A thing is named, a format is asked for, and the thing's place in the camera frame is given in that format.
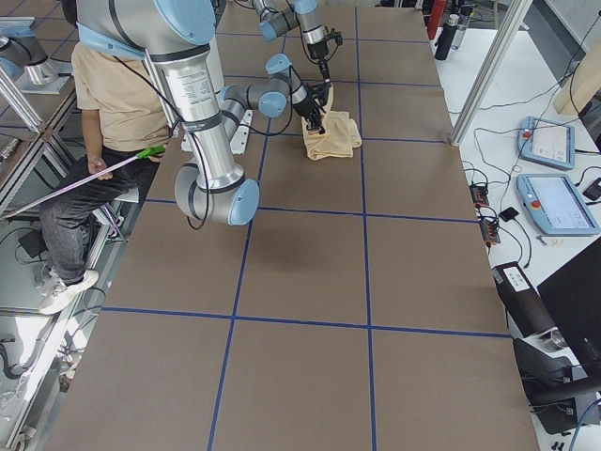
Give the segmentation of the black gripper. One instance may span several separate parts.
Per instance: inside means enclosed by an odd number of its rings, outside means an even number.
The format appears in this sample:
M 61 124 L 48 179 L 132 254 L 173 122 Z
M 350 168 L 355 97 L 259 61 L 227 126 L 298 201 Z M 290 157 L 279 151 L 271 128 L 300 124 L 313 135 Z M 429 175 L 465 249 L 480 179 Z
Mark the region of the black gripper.
M 330 50 L 328 43 L 333 40 L 336 46 L 342 45 L 342 33 L 334 28 L 314 28 L 304 32 L 304 43 L 309 52 L 309 58 L 316 62 L 319 67 L 324 86 L 331 86 L 331 75 L 329 69 Z
M 330 88 L 324 84 L 300 85 L 293 92 L 293 108 L 305 119 L 304 133 L 308 136 L 320 136 L 325 133 L 322 117 L 329 100 Z

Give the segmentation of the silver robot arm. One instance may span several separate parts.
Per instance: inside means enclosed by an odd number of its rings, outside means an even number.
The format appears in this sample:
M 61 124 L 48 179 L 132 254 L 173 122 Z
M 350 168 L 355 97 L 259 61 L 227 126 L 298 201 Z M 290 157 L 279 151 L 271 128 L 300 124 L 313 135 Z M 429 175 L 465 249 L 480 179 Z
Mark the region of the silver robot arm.
M 271 1 L 249 1 L 259 18 L 259 28 L 266 41 L 272 41 L 298 28 L 307 59 L 319 69 L 326 86 L 331 85 L 329 61 L 343 45 L 340 31 L 326 27 L 320 17 L 317 1 L 298 0 L 286 9 L 277 9 Z
M 193 160 L 178 172 L 175 194 L 180 209 L 202 222 L 248 224 L 259 204 L 257 182 L 236 163 L 231 141 L 246 111 L 277 117 L 291 107 L 311 132 L 323 133 L 322 118 L 331 80 L 327 63 L 330 35 L 314 1 L 297 1 L 284 11 L 255 1 L 265 39 L 299 28 L 324 79 L 302 81 L 285 54 L 266 65 L 269 80 L 260 85 L 228 86 L 216 92 L 208 66 L 217 12 L 212 1 L 80 1 L 77 24 L 87 47 L 130 59 L 148 57 L 159 69 L 173 110 L 191 141 Z

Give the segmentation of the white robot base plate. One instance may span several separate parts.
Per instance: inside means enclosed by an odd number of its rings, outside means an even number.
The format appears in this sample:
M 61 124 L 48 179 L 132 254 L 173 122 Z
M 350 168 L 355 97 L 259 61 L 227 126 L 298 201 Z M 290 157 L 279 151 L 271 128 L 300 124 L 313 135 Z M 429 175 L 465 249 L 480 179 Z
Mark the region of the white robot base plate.
M 234 155 L 242 155 L 245 153 L 247 148 L 248 136 L 249 136 L 249 127 L 252 125 L 253 120 L 253 112 L 251 110 L 246 110 L 244 116 L 241 119 L 240 125 L 238 126 L 236 132 L 233 134 L 232 139 L 230 141 L 231 152 Z M 180 148 L 183 152 L 192 153 L 192 141 L 188 139 L 185 135 L 181 141 Z

